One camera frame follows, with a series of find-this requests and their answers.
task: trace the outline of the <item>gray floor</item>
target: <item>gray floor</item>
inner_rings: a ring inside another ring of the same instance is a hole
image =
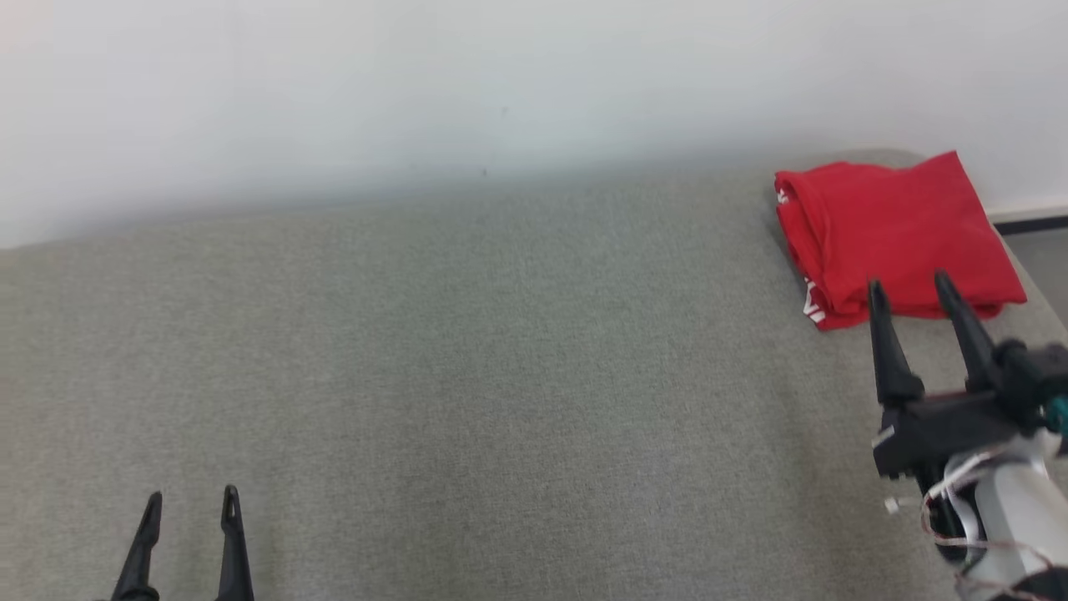
[[[1068,325],[1068,228],[1005,236],[1012,252]]]

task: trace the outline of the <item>white wall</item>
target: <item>white wall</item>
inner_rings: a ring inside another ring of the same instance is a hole
[[[0,3],[7,246],[733,148],[956,147],[989,210],[1068,206],[1064,0]]]

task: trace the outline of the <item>black strip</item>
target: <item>black strip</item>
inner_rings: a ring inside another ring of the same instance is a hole
[[[1042,230],[1056,230],[1068,227],[1068,215],[1064,217],[1046,217],[1043,219],[1027,219],[1025,221],[1008,221],[1005,223],[994,223],[994,228],[1003,236],[1009,234],[1025,234],[1027,232],[1040,232]]]

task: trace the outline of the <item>folded red shirt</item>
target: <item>folded red shirt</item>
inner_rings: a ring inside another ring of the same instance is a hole
[[[833,162],[775,173],[779,221],[808,284],[804,314],[819,330],[867,320],[867,282],[893,312],[943,318],[934,272],[945,269],[980,318],[1027,296],[957,153],[909,169]]]

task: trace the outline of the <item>gray fabric surface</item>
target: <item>gray fabric surface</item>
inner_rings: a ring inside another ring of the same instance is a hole
[[[767,170],[2,266],[0,598],[107,597],[158,488],[153,583],[214,599],[226,483],[262,600],[954,598],[882,509],[913,487],[871,461],[867,331],[801,315]],[[1068,339],[1023,279],[992,333]],[[929,389],[958,388],[951,327],[898,326]]]

